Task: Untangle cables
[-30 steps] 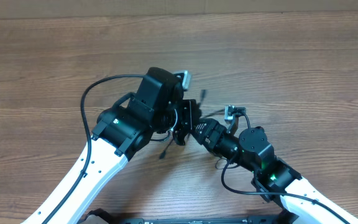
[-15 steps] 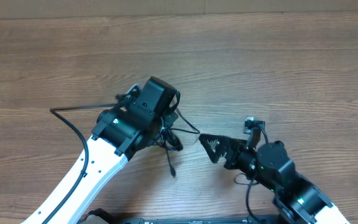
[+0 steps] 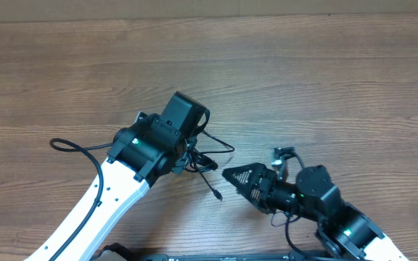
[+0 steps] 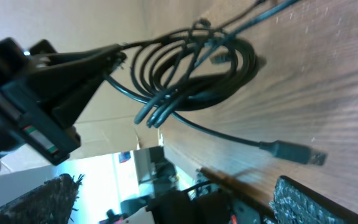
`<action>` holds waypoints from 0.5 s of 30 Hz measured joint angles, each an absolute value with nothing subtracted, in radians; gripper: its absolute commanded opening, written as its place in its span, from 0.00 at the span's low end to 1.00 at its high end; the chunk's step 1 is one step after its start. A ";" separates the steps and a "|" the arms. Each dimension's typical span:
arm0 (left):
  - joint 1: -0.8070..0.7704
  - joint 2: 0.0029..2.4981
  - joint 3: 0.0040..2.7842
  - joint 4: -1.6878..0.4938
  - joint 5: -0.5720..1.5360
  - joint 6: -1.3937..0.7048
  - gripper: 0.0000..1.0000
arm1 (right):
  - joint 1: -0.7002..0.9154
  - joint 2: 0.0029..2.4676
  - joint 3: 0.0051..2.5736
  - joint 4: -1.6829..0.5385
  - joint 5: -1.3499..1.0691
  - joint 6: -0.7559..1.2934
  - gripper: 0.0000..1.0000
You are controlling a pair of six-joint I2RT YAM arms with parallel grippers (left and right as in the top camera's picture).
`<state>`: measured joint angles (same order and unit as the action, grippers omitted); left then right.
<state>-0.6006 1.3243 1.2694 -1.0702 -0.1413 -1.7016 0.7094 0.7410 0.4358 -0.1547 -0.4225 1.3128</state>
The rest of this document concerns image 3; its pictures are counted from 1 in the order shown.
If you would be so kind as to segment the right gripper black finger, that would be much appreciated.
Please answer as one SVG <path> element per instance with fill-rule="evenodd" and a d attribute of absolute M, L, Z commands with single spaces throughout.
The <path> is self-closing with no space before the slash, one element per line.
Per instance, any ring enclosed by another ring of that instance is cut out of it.
<path fill-rule="evenodd" d="M 257 210 L 266 210 L 266 207 L 261 202 L 261 191 L 257 188 L 240 188 L 237 193 L 242 195 L 251 203 Z"/>
<path fill-rule="evenodd" d="M 251 192 L 258 187 L 264 170 L 266 170 L 266 166 L 256 162 L 224 169 L 222 176 L 239 192 Z"/>

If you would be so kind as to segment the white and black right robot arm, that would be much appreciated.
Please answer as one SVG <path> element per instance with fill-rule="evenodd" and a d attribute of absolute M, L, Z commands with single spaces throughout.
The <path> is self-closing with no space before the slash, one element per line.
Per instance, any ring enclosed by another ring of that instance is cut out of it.
<path fill-rule="evenodd" d="M 285 234 L 290 247 L 307 260 L 407 259 L 378 225 L 341 198 L 323 165 L 303 168 L 294 183 L 280 180 L 275 171 L 258 162 L 227 168 L 222 176 L 260 212 L 284 212 L 286 230 L 293 215 L 316 222 L 316 238 L 327 257 L 299 250 Z"/>

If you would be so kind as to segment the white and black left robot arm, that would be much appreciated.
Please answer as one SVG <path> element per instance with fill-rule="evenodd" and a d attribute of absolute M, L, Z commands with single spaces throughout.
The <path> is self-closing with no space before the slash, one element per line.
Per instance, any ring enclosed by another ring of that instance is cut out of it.
<path fill-rule="evenodd" d="M 161 114 L 140 112 L 132 126 L 115 134 L 105 161 L 93 161 L 96 178 L 29 260 L 90 260 L 159 177 L 184 170 L 209 118 L 209 109 L 182 92 Z"/>

